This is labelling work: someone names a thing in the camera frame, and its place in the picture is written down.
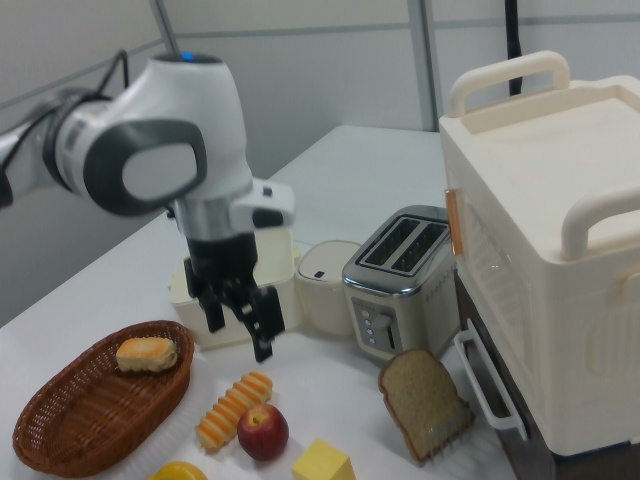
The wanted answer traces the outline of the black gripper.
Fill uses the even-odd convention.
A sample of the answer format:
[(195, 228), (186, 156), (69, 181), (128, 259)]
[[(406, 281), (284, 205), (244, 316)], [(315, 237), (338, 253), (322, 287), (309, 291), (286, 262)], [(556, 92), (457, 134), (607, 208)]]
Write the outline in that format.
[(272, 343), (285, 330), (285, 324), (276, 288), (259, 287), (254, 280), (258, 259), (255, 235), (244, 233), (215, 241), (188, 239), (187, 245), (187, 290), (198, 300), (208, 331), (216, 333), (225, 327), (222, 305), (216, 296), (221, 294), (249, 333), (256, 362), (269, 359), (273, 355)]

